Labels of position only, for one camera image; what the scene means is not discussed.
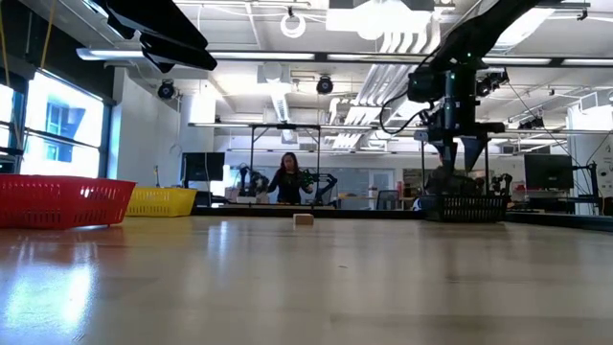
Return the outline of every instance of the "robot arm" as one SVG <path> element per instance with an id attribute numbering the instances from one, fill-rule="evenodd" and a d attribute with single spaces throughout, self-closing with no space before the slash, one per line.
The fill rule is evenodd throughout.
<path id="1" fill-rule="evenodd" d="M 548 0 L 555 5 L 562 0 Z M 487 69 L 483 57 L 493 48 L 500 35 L 520 16 L 539 5 L 541 0 L 499 0 L 485 13 L 460 25 L 433 53 L 430 63 L 423 64 L 409 76 L 407 95 L 417 103 L 441 101 L 441 106 L 427 121 L 428 129 L 418 131 L 417 140 L 434 145 L 443 157 L 448 173 L 455 166 L 457 144 L 465 145 L 465 169 L 474 167 L 489 132 L 504 132 L 501 123 L 480 124 L 475 121 L 479 105 L 476 74 Z"/>

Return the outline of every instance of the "computer monitor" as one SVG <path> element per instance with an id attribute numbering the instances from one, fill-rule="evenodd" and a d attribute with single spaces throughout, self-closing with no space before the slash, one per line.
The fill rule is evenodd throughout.
<path id="1" fill-rule="evenodd" d="M 182 176 L 188 181 L 223 181 L 223 152 L 183 153 Z"/>
<path id="2" fill-rule="evenodd" d="M 570 190 L 575 186 L 573 159 L 564 154 L 526 154 L 526 189 Z"/>

